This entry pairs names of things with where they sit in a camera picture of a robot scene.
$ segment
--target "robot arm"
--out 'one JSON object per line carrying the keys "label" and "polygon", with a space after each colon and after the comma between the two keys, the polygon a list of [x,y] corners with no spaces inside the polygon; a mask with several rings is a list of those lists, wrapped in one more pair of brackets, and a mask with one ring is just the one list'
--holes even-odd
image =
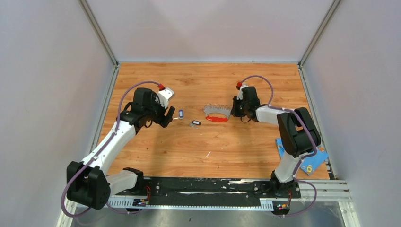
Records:
{"label": "robot arm", "polygon": [[173,119],[175,108],[171,106],[167,115],[164,116],[164,114],[168,102],[173,97],[174,91],[169,88],[158,93],[147,88],[137,88],[133,101],[129,102],[120,113],[120,122],[114,123],[106,137],[81,162],[72,161],[68,165],[67,182],[89,163],[67,190],[67,198],[99,210],[112,195],[123,190],[141,190],[143,172],[139,170],[124,168],[118,174],[110,176],[106,174],[122,148],[138,134],[142,127],[150,127],[146,125],[148,122],[157,123],[163,128],[167,127]]}
{"label": "robot arm", "polygon": [[[285,153],[279,166],[271,173],[270,187],[273,192],[287,191],[294,183],[294,170],[297,170],[302,157],[313,152],[312,144],[305,132],[306,129],[297,130],[301,123],[293,113],[284,109],[261,105],[255,87],[242,84],[237,87],[238,95],[233,98],[231,115],[235,117],[247,116],[255,122],[267,122],[279,127],[281,140]],[[304,107],[294,110],[300,116],[315,144],[321,143],[320,135],[308,112]]]}

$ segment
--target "purple cable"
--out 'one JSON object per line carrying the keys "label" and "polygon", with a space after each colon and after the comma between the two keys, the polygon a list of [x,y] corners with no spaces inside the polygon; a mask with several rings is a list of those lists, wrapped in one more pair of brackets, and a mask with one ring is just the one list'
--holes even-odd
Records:
{"label": "purple cable", "polygon": [[113,207],[111,207],[109,205],[109,202],[107,202],[106,205],[108,206],[108,208],[110,208],[112,211],[116,212],[117,214],[138,214],[139,212],[141,212],[141,210],[139,210],[139,211],[131,211],[131,212],[118,211],[118,210],[114,209]]}
{"label": "purple cable", "polygon": [[259,76],[259,75],[248,76],[248,77],[246,77],[245,79],[243,79],[243,80],[241,81],[241,83],[244,83],[244,81],[246,81],[247,79],[252,78],[252,77],[261,78],[261,79],[263,79],[264,81],[266,81],[266,82],[269,84],[270,90],[271,90],[271,96],[270,96],[269,102],[268,102],[267,104],[270,105],[271,101],[273,100],[273,95],[274,95],[273,85],[270,83],[270,81],[269,81],[268,79],[266,79],[266,78],[263,77],[263,76]]}
{"label": "purple cable", "polygon": [[[93,157],[98,157],[100,155],[100,153],[102,153],[102,151],[107,147],[107,145],[110,143],[110,141],[114,138],[114,136],[117,134],[118,131],[118,126],[120,125],[120,111],[121,111],[121,105],[122,102],[125,98],[125,96],[127,96],[128,92],[130,92],[132,89],[134,89],[135,87],[142,85],[142,84],[146,84],[146,83],[151,83],[151,84],[156,84],[156,85],[160,85],[157,82],[151,81],[151,80],[147,80],[147,81],[143,81],[140,83],[137,83],[135,85],[133,85],[132,87],[130,87],[125,93],[124,95],[121,97],[120,103],[118,105],[118,113],[117,113],[117,124],[115,126],[115,131],[111,134],[111,136],[109,137],[109,139],[104,143],[104,145],[96,152],[95,155],[93,155]],[[78,176],[94,161],[94,158],[91,158],[88,163],[86,163],[67,183],[67,185],[65,186],[63,193],[61,195],[61,210],[63,211],[63,213],[70,217],[70,218],[75,218],[75,217],[80,217],[84,214],[86,214],[89,210],[90,207],[88,207],[86,210],[84,210],[82,213],[79,214],[71,214],[67,211],[64,203],[65,203],[65,197],[67,195],[67,191],[70,188],[71,184],[78,178]]]}
{"label": "purple cable", "polygon": [[297,180],[297,179],[296,179],[295,181],[297,181],[298,183],[305,183],[305,184],[310,185],[310,186],[314,189],[314,199],[312,200],[311,204],[309,204],[309,207],[307,207],[307,208],[305,208],[305,209],[303,209],[303,210],[301,210],[301,211],[295,212],[295,213],[293,213],[293,214],[288,214],[288,215],[277,215],[277,216],[279,216],[279,217],[281,217],[281,218],[284,218],[284,217],[293,217],[293,216],[296,216],[296,215],[298,215],[298,214],[305,213],[305,212],[307,212],[307,211],[314,205],[314,203],[316,202],[316,198],[317,198],[317,190],[316,190],[316,187],[315,187],[312,183],[310,183],[310,182],[308,182],[308,181],[302,181],[302,180]]}

